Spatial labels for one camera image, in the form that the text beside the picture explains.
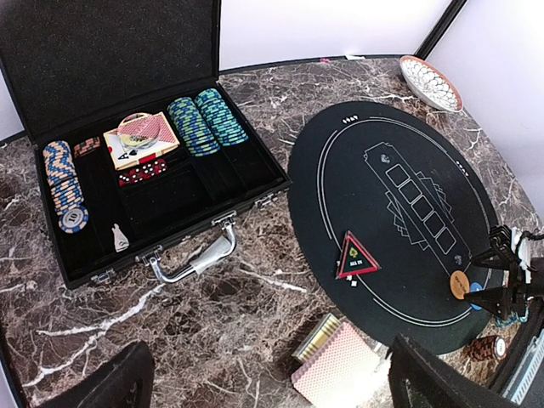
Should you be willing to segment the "brown poker chip stack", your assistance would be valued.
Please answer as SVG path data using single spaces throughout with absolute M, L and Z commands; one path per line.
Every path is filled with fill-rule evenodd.
M 506 341 L 499 335 L 475 338 L 467 344 L 463 355 L 474 361 L 502 360 L 507 353 Z

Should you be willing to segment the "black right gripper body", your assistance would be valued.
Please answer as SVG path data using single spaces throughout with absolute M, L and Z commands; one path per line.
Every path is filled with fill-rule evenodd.
M 543 240 L 543 233 L 531 232 L 506 225 L 492 227 L 490 249 L 499 258 L 497 269 L 509 272 L 507 284 L 494 289 L 497 300 L 492 302 L 496 317 L 520 317 L 533 298 L 543 298 L 543 258 L 531 264 L 530 243 Z

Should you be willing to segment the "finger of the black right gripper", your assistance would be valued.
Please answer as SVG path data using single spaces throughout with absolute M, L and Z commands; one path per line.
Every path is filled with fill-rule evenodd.
M 508 246 L 494 245 L 484 252 L 472 256 L 471 265 L 496 270 L 507 270 L 510 267 L 510 249 Z
M 510 315 L 509 295 L 509 289 L 502 286 L 467 293 L 463 300 L 504 319 Z

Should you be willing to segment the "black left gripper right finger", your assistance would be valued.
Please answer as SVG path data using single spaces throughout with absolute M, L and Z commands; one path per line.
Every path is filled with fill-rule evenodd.
M 388 382 L 395 407 L 517 407 L 470 381 L 407 336 L 394 339 Z

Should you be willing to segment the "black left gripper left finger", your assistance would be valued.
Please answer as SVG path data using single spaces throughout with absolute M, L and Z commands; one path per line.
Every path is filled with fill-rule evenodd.
M 155 361 L 148 344 L 132 342 L 92 375 L 43 407 L 149 407 Z

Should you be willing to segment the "orange round blind button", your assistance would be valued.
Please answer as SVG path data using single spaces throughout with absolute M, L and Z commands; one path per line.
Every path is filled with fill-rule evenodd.
M 470 293 L 470 282 L 467 275 L 461 270 L 455 270 L 450 275 L 450 290 L 457 300 L 463 300 Z

